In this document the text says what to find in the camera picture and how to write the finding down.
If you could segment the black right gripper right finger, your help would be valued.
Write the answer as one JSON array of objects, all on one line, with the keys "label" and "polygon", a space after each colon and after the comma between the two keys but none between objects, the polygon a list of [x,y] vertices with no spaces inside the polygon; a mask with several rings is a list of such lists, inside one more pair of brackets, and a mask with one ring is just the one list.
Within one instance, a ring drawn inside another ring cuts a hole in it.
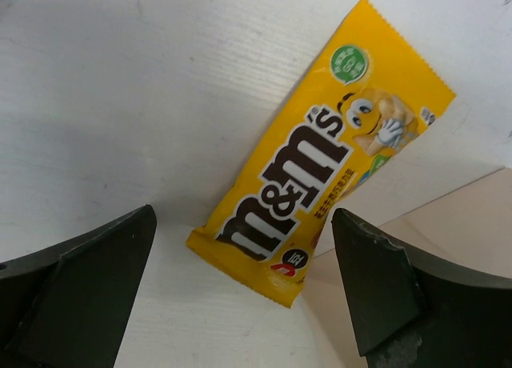
[{"label": "black right gripper right finger", "polygon": [[509,367],[511,280],[409,245],[346,209],[335,252],[370,367]]}]

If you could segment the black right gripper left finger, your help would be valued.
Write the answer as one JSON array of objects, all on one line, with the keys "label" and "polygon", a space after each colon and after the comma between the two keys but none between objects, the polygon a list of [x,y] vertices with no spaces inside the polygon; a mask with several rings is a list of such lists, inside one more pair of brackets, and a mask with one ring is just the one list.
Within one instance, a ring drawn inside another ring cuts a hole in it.
[{"label": "black right gripper left finger", "polygon": [[1,264],[3,367],[112,367],[157,218],[142,206]]}]

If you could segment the yellow M&M packet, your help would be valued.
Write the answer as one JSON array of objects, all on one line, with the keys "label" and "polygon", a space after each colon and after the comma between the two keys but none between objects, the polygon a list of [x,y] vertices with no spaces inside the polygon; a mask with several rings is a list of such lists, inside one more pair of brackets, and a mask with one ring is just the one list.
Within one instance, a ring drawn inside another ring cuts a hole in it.
[{"label": "yellow M&M packet", "polygon": [[454,92],[359,0],[187,247],[291,307],[333,205],[426,131]]}]

